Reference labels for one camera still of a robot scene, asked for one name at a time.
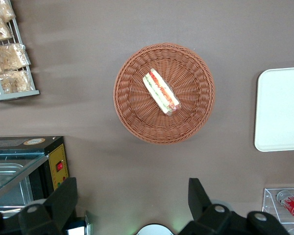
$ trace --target clear plastic box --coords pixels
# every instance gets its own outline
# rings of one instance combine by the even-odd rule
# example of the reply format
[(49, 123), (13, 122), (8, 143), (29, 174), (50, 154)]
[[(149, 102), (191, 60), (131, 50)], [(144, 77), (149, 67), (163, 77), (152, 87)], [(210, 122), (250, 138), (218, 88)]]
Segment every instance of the clear plastic box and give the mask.
[(282, 190), (288, 190), (294, 195), (294, 188), (265, 188), (263, 212), (272, 214), (287, 230), (290, 230), (294, 228), (294, 217), (276, 200), (277, 194)]

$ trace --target white round object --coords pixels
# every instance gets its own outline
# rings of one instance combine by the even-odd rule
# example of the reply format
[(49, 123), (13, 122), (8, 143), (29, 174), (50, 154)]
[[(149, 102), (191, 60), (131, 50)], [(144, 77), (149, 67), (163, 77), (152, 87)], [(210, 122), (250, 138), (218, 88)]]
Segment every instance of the white round object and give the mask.
[(173, 233), (163, 225), (150, 224), (140, 229), (136, 235), (173, 235)]

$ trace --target red button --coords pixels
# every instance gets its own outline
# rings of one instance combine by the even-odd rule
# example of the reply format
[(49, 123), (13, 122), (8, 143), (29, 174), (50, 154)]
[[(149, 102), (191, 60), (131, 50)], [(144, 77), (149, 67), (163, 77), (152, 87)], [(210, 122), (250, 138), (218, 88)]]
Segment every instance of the red button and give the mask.
[(61, 170), (63, 168), (62, 162), (59, 162), (55, 167), (57, 168), (57, 172)]

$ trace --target wicker basket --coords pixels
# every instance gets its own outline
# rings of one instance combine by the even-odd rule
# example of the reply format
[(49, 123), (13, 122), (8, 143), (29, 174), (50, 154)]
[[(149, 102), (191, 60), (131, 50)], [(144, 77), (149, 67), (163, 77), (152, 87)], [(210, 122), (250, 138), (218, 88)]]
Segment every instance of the wicker basket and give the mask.
[[(172, 87), (181, 110), (165, 115), (149, 94), (143, 76), (154, 68)], [(207, 121), (215, 86), (205, 62), (191, 50), (172, 43), (154, 44), (133, 54), (121, 68), (113, 94), (123, 125), (138, 138), (157, 144), (184, 141)]]

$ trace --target sticker label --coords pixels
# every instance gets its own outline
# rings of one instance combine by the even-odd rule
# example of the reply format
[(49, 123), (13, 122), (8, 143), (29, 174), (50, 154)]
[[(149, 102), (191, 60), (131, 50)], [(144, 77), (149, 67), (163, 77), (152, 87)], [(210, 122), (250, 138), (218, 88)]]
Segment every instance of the sticker label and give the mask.
[(0, 147), (15, 147), (19, 146), (20, 144), (24, 143), (28, 139), (22, 139), (22, 140), (3, 140), (0, 141)]
[(25, 145), (34, 145), (34, 144), (42, 143), (44, 141), (45, 141), (44, 138), (41, 138), (41, 139), (31, 139), (31, 140), (26, 141), (24, 144)]

